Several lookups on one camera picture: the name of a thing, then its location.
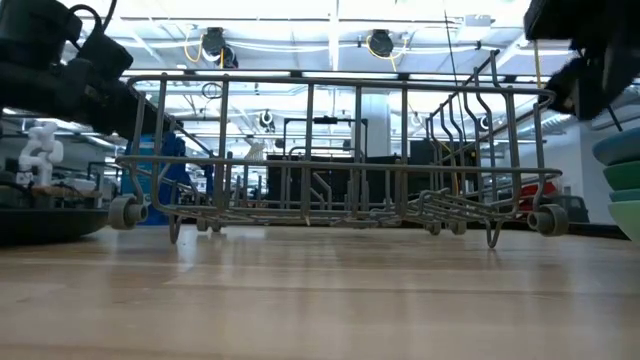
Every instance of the wooden surface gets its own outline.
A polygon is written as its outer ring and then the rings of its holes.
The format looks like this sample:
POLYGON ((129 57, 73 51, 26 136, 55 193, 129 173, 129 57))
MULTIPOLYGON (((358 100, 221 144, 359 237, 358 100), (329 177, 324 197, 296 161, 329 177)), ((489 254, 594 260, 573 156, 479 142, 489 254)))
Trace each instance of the wooden surface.
POLYGON ((0 359, 639 359, 640 246, 166 228, 0 250, 0 359))

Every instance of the black tray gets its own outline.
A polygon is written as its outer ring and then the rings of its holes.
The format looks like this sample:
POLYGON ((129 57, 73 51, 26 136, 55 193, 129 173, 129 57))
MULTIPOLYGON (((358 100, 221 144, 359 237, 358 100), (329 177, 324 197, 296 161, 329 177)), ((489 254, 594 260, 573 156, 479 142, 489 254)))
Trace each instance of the black tray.
POLYGON ((107 210, 2 209, 0 244, 73 241, 107 225, 107 210))

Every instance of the white robot toy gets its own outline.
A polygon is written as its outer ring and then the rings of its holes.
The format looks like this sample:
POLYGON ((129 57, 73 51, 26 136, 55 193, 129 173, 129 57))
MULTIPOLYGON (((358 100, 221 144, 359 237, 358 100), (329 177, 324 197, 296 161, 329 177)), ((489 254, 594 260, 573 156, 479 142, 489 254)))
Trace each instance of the white robot toy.
POLYGON ((16 182, 21 185, 28 185, 33 181, 31 169, 38 168, 38 186, 50 186, 53 164, 62 161, 64 147, 62 143, 55 140, 54 133, 58 130, 58 125, 54 122, 46 122, 43 126, 35 126, 29 129, 29 141, 22 149, 18 163, 20 172, 16 177, 16 182), (39 151, 37 156, 33 156, 34 151, 39 151))

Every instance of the stacked bowl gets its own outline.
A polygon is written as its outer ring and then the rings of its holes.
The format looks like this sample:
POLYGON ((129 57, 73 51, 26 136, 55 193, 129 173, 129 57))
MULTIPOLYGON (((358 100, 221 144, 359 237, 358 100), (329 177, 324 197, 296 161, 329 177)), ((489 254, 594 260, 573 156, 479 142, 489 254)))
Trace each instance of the stacked bowl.
POLYGON ((611 216, 631 240, 640 241, 640 128, 600 141, 593 155, 607 166, 611 216))

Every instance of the dishwasher rack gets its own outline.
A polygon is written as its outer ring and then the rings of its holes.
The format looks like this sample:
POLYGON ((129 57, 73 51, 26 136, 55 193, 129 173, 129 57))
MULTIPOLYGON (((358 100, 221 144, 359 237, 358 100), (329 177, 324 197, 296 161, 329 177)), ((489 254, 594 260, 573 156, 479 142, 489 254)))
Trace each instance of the dishwasher rack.
POLYGON ((160 97, 158 101, 158 117, 155 127, 155 139, 162 139, 169 122, 169 130, 182 133, 198 144, 207 154, 208 158, 171 157, 162 156, 162 142, 156 141, 154 144, 154 155, 140 155, 140 136, 142 122, 144 119, 145 94, 141 93, 138 103, 138 111, 135 123, 135 135, 131 146, 131 154, 120 156, 116 163, 128 170, 129 176, 135 188, 134 196, 120 197, 115 199, 109 210, 109 221, 116 229, 132 229, 137 222, 144 220, 147 216, 147 204, 144 202, 144 194, 138 175, 149 176, 151 178, 151 204, 153 207, 169 216, 170 240, 177 241, 180 224, 184 218, 196 218, 198 230, 220 231, 226 225, 260 225, 260 224, 325 224, 331 226, 344 226, 353 228, 398 226, 402 221, 408 221, 424 225, 424 228, 433 235, 440 233, 442 224, 456 235, 465 233, 468 222, 480 222, 486 226, 486 238, 489 247, 496 246, 502 224, 514 219, 522 212, 519 209, 520 202, 524 200, 520 195, 523 185, 523 175, 534 175, 538 182, 538 191, 533 197, 533 211, 528 214, 528 223, 532 229, 537 230, 544 236, 558 236, 566 233, 568 229, 568 217, 565 210, 556 205, 541 205, 542 190, 544 184, 549 179, 562 174, 560 170, 544 167, 544 153, 541 126, 541 111, 553 101, 555 94, 548 90, 501 87, 496 76, 495 56, 497 52, 491 52, 490 57, 480 68, 476 68, 474 74, 461 85, 436 85, 412 81, 378 81, 378 80, 356 80, 356 79, 319 79, 319 78, 292 78, 292 77, 246 77, 233 75, 145 75, 136 76, 129 79, 128 85, 133 87, 141 81, 158 81, 160 83, 160 97), (482 68, 490 65, 492 70, 492 86, 480 86, 479 75, 482 68), (189 134, 185 129, 171 117, 165 117, 165 100, 168 82, 188 82, 206 81, 218 82, 222 89, 221 110, 220 110, 220 141, 217 154, 208 149, 197 137, 189 134), (234 159, 231 152, 226 149, 227 133, 227 110, 229 106, 229 84, 232 82, 244 83, 286 83, 301 84, 308 87, 307 98, 307 118, 306 118, 306 138, 304 147, 304 157, 301 160, 291 160, 291 157, 284 157, 283 160, 252 160, 234 159), (341 86, 355 88, 355 144, 354 163, 335 163, 328 161, 312 161, 312 124, 313 124, 313 102, 315 86, 341 86), (402 131, 401 131, 401 157, 392 165, 366 163, 366 158, 361 151, 361 104, 363 88, 396 89, 401 91, 402 100, 402 131), (434 158, 430 165, 409 165, 408 163, 408 94, 409 91, 437 91, 449 92, 448 100, 441 104, 423 124, 427 138, 433 148, 434 158), (468 96, 473 94, 477 101, 484 108, 487 116, 488 132, 481 136, 481 124, 478 117, 469 109, 468 96), (504 97, 506 108, 506 124, 493 127, 492 111, 482 99, 484 94, 500 94, 504 97), (514 96, 518 94, 546 96, 543 103, 535 103, 532 110, 516 118, 514 96), (474 141, 465 144, 460 126, 454 121, 452 100, 456 96, 462 97, 462 104, 467 115, 474 122, 474 141), (448 106, 448 121, 445 116, 445 108, 448 106), (533 116, 535 131, 535 147, 537 155, 537 167, 520 167, 518 152, 518 132, 517 125, 523 119, 533 116), (450 147, 440 142, 434 135, 434 122, 439 119, 440 125, 446 132, 450 147), (452 125, 450 130, 446 123, 452 125), (495 158, 495 136, 498 132, 506 130, 508 134, 510 166, 496 167, 495 158), (455 131, 460 146, 454 147, 455 131), (481 145, 487 144, 490 154, 490 167, 483 167, 481 161, 477 161, 477 166, 465 165, 464 154, 467 151, 475 151, 478 157, 481 153, 481 145), (444 155, 444 150, 449 150, 449 154, 444 155), (138 164, 150 163, 151 171, 140 169, 138 164), (213 165, 213 193, 211 196, 200 193, 194 185, 186 186, 175 181, 168 180, 164 174, 171 164, 196 164, 213 165), (282 191, 280 201, 273 200, 252 200, 247 199, 246 193, 244 201, 239 201, 236 191, 235 200, 231 199, 231 171, 233 166, 244 168, 245 191, 247 189, 247 175, 250 166, 278 167, 282 173, 282 191), (290 172, 291 169, 301 169, 301 189, 300 201, 293 202, 290 199, 290 172), (350 181, 344 202, 332 202, 331 187, 324 182, 313 170, 348 170, 350 181), (385 201, 384 203, 369 203, 367 172, 381 171, 385 173, 385 201), (408 194, 408 174, 423 173, 429 174, 430 188, 419 193, 417 199, 409 200, 408 194), (458 179, 467 179, 467 174, 475 174, 478 177, 478 186, 474 191, 467 191, 464 181, 458 183, 458 179), (483 174, 490 175, 493 181, 485 186, 483 174), (510 185, 512 196, 509 199, 498 200, 497 193, 501 187, 495 181, 499 174, 506 174, 512 177, 510 185), (394 189, 390 187, 391 176, 395 177, 394 189), (445 176, 451 179, 454 189, 444 187, 445 176), (311 179, 314 178, 321 184, 323 190, 328 195, 319 194, 311 188, 311 179), (193 205, 180 205, 174 203, 162 204, 158 197, 160 182, 171 185, 172 192, 191 192, 195 199, 193 205), (391 191, 394 191, 394 201, 391 200, 391 191), (250 205, 265 204, 274 205, 278 208, 267 208, 250 205), (299 209, 292 209, 291 205, 299 206, 299 209))

